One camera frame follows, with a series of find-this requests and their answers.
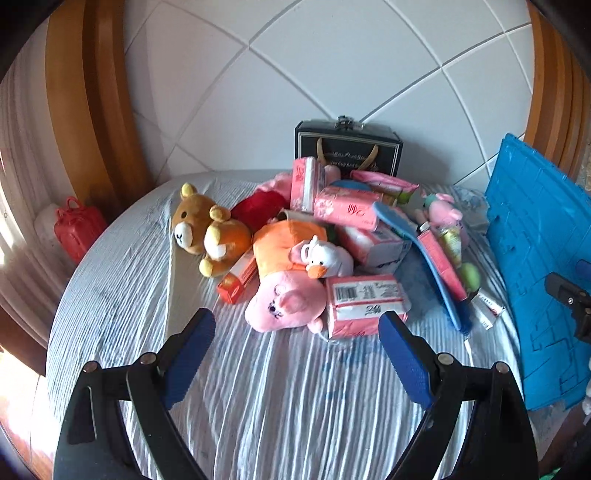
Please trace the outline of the striped white bed sheet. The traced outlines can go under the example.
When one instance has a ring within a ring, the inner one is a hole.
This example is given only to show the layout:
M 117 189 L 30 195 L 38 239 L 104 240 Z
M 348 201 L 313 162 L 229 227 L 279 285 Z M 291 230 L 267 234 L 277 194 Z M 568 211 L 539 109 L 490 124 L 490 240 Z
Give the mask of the striped white bed sheet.
M 215 316 L 215 336 L 171 415 L 209 478 L 385 478 L 423 411 L 379 338 L 253 331 L 245 305 L 221 301 L 197 257 L 172 237 L 181 185 L 174 178 L 127 209 L 71 277 L 47 353 L 56 417 L 63 417 L 86 362 L 129 364 L 206 308 Z

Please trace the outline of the wooden door frame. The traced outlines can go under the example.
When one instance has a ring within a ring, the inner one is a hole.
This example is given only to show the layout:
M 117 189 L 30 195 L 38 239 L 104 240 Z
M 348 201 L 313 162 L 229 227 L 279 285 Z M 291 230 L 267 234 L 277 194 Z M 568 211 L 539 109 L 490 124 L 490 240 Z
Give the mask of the wooden door frame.
M 575 181 L 590 135 L 590 79 L 566 39 L 534 2 L 533 96 L 525 143 Z

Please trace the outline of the orange small box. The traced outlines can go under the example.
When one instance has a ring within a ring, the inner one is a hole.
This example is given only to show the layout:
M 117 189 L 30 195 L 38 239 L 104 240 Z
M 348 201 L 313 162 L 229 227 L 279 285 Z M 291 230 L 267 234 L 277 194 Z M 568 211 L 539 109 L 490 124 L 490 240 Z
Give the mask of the orange small box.
M 253 249 L 250 248 L 217 284 L 216 291 L 219 298 L 226 304 L 238 304 L 256 271 L 256 257 Z

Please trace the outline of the white tube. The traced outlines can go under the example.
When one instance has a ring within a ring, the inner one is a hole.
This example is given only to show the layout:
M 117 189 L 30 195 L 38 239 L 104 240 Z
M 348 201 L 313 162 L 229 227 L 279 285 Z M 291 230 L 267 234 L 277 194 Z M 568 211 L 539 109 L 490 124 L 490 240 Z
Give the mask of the white tube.
M 474 294 L 470 307 L 475 318 L 486 330 L 492 329 L 497 319 L 506 311 L 505 306 L 484 289 Z

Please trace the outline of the black gift box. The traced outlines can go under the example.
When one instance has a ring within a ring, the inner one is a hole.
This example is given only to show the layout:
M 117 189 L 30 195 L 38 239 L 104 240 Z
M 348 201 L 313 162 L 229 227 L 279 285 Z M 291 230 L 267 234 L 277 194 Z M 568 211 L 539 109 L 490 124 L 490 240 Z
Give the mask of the black gift box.
M 314 156 L 335 165 L 342 177 L 353 170 L 379 172 L 396 177 L 404 143 L 390 127 L 363 123 L 352 117 L 337 120 L 304 120 L 294 128 L 297 158 Z

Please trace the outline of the upright pink tissue pack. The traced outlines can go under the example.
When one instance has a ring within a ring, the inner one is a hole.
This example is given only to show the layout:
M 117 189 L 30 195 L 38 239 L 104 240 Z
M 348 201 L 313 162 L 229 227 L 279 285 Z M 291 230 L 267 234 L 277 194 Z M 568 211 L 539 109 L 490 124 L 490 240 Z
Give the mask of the upright pink tissue pack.
M 315 198 L 325 188 L 325 167 L 315 157 L 294 160 L 291 177 L 290 209 L 314 213 Z

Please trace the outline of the red plastic bag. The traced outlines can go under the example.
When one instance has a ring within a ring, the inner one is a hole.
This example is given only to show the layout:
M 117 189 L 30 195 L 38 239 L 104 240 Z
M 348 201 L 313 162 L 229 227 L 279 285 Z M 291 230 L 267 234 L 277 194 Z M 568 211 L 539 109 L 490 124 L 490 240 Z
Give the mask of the red plastic bag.
M 80 263 L 106 228 L 107 223 L 101 212 L 95 206 L 83 205 L 76 197 L 68 197 L 65 207 L 56 210 L 55 236 L 76 264 Z

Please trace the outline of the pink pig small plush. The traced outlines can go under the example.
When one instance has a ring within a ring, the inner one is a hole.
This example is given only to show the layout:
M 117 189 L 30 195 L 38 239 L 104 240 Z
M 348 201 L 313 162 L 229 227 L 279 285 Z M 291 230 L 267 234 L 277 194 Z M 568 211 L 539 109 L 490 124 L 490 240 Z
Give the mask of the pink pig small plush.
M 460 227 L 463 213 L 456 207 L 454 198 L 444 193 L 423 196 L 427 219 L 433 229 Z

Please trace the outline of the blue plastic crate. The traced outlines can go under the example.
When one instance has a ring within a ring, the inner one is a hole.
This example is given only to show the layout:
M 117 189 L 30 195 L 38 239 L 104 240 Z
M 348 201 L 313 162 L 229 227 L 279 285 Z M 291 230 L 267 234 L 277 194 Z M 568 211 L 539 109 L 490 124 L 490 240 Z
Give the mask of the blue plastic crate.
M 557 273 L 589 290 L 576 265 L 590 259 L 590 197 L 512 134 L 501 143 L 485 197 L 487 238 L 518 331 L 525 405 L 572 407 L 590 380 L 590 345 L 576 338 L 570 309 L 547 293 L 545 280 Z

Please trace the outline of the white duck plush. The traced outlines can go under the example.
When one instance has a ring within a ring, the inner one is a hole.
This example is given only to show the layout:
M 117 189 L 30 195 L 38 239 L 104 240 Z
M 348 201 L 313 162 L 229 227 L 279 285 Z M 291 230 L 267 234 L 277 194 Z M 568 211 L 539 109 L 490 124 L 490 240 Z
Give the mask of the white duck plush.
M 321 279 L 353 275 L 353 257 L 341 246 L 318 236 L 298 243 L 290 250 L 290 260 L 303 265 L 308 277 Z

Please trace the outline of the pink white tissue pack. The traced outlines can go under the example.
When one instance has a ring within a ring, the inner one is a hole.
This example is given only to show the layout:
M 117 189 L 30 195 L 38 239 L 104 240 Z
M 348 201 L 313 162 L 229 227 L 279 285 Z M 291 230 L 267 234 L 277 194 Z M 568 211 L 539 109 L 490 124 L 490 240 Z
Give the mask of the pink white tissue pack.
M 325 288 L 331 339 L 376 335 L 384 313 L 394 311 L 405 322 L 412 309 L 402 284 L 392 274 L 331 277 Z

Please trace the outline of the wooden bed post left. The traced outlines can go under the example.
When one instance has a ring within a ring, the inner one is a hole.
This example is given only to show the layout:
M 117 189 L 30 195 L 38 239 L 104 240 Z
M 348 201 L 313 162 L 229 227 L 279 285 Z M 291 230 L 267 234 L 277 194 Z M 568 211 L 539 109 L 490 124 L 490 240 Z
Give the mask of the wooden bed post left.
M 67 177 L 107 220 L 154 186 L 131 108 L 123 17 L 121 1 L 68 0 L 46 38 L 48 106 Z

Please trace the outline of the red plush toy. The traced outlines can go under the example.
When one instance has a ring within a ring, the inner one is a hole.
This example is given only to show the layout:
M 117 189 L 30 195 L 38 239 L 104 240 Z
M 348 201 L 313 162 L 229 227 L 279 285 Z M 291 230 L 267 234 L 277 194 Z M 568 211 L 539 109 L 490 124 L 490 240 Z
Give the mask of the red plush toy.
M 287 199 L 279 192 L 256 190 L 231 208 L 231 218 L 245 224 L 254 234 L 287 206 Z

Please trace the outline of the brown teddy bear plush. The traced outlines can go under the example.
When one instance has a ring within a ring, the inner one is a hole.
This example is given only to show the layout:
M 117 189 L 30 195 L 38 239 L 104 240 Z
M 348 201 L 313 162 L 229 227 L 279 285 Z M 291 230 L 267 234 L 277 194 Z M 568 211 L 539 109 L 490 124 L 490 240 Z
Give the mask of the brown teddy bear plush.
M 252 247 L 249 227 L 190 183 L 181 186 L 171 227 L 180 249 L 202 256 L 199 271 L 207 278 L 224 275 Z

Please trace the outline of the green ball toy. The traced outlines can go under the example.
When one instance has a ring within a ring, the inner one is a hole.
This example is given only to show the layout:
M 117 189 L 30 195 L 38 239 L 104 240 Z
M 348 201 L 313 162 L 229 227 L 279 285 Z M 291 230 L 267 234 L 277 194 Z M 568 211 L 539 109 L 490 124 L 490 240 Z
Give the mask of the green ball toy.
M 468 293 L 472 294 L 480 289 L 481 274 L 479 269 L 473 263 L 463 263 L 458 269 L 458 274 L 462 280 L 465 290 Z

